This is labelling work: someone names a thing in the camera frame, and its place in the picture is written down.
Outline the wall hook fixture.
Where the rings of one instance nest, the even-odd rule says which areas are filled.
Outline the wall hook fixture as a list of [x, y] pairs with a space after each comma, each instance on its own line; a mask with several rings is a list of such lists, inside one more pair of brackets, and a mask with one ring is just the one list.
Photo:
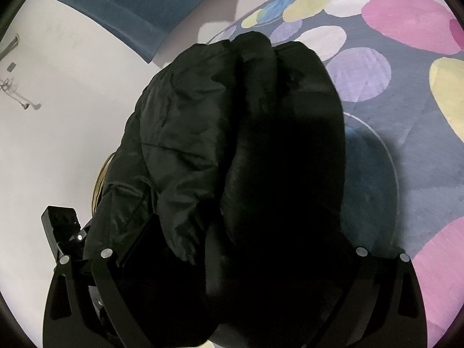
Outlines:
[[[1, 50], [1, 60], [3, 61], [13, 50], [15, 50], [19, 43], [20, 36], [15, 34], [14, 38], [8, 43], [8, 45]], [[32, 108], [35, 111], [40, 110], [42, 107], [40, 103], [34, 103], [18, 91], [19, 83], [17, 83], [12, 77], [12, 71], [16, 66], [16, 63], [11, 62], [7, 67], [7, 72], [10, 74], [10, 77], [1, 77], [1, 92], [4, 93], [7, 97], [10, 97], [16, 101], [23, 108], [23, 110], [28, 110], [29, 108]]]

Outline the colourful dotted bedspread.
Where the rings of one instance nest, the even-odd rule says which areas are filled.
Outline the colourful dotted bedspread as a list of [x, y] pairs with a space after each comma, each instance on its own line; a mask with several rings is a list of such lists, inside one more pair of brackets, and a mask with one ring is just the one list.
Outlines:
[[446, 0], [268, 0], [215, 36], [256, 31], [319, 55], [345, 110], [342, 226], [405, 251], [429, 347], [463, 326], [463, 27]]

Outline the yellow black striped pillow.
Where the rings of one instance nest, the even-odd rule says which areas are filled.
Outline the yellow black striped pillow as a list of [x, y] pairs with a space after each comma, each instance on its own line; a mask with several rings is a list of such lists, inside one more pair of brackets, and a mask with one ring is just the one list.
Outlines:
[[111, 164], [111, 161], [114, 157], [115, 153], [111, 153], [108, 158], [105, 160], [104, 164], [102, 165], [100, 172], [97, 176], [97, 180], [94, 185], [94, 191], [93, 191], [93, 196], [91, 199], [91, 215], [94, 216], [96, 210], [97, 210], [97, 205], [99, 204], [99, 201], [101, 199], [101, 194], [103, 190], [103, 185], [105, 181], [105, 176], [108, 172], [108, 167]]

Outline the black jacket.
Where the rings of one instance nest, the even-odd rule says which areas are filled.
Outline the black jacket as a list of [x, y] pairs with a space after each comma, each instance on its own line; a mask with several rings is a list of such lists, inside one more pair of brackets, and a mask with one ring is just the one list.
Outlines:
[[152, 347], [220, 326], [301, 347], [340, 302], [344, 180], [340, 98], [314, 51], [258, 32], [191, 46], [138, 99], [84, 255], [113, 250]]

